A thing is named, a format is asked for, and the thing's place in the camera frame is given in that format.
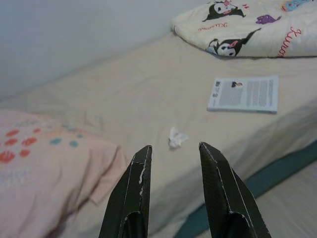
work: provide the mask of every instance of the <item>pamphlet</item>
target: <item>pamphlet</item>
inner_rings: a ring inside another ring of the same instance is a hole
[[[216,78],[208,111],[277,113],[278,76]]]

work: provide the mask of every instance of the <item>cartoon character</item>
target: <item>cartoon character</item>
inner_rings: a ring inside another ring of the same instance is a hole
[[[279,16],[279,17],[275,20],[273,17],[271,17],[270,15],[267,14],[267,15],[259,16],[259,17],[257,18],[256,23],[257,23],[257,24],[273,23],[273,22],[276,22],[276,21],[278,21],[279,19],[281,19],[281,17],[282,17],[282,16]]]
[[[203,22],[230,15],[245,17],[241,9],[238,9],[237,6],[231,4],[231,0],[216,1],[209,7],[209,14]]]
[[[283,11],[294,11],[306,2],[314,0],[289,0],[282,4]]]
[[[219,43],[218,39],[213,39],[209,43],[209,46],[206,49],[206,51],[219,56],[237,56],[237,54],[240,52],[242,48],[242,45],[245,45],[253,36],[253,34],[259,31],[260,29],[249,33],[247,37],[244,39],[224,40],[221,43]]]

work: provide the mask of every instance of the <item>kuromi character print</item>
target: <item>kuromi character print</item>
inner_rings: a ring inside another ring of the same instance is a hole
[[[209,14],[207,18],[203,20],[203,22],[230,15],[245,17],[241,9],[231,4],[231,0],[216,1],[213,5],[209,7]]]
[[[245,45],[253,36],[253,34],[259,30],[260,29],[249,33],[247,37],[244,39],[224,40],[221,43],[218,39],[213,39],[209,43],[209,46],[206,49],[206,51],[219,56],[237,56],[242,48],[242,45]]]

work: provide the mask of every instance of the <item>red cursive text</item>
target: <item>red cursive text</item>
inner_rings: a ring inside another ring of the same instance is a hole
[[[286,53],[286,49],[289,47],[290,43],[291,43],[291,40],[293,39],[293,37],[297,37],[297,35],[301,35],[302,34],[302,31],[301,29],[297,29],[297,30],[294,30],[293,27],[290,28],[291,31],[287,33],[283,43],[282,43],[282,46],[278,52],[278,56],[280,57],[284,57],[285,56],[285,53]]]

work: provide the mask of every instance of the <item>blue polka dot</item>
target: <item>blue polka dot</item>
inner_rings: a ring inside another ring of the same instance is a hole
[[[58,145],[61,142],[61,138],[55,138],[50,141],[50,144],[52,145]]]
[[[71,147],[76,148],[76,147],[78,146],[78,142],[73,140],[73,141],[71,141],[71,142],[69,143],[69,145],[70,145]]]

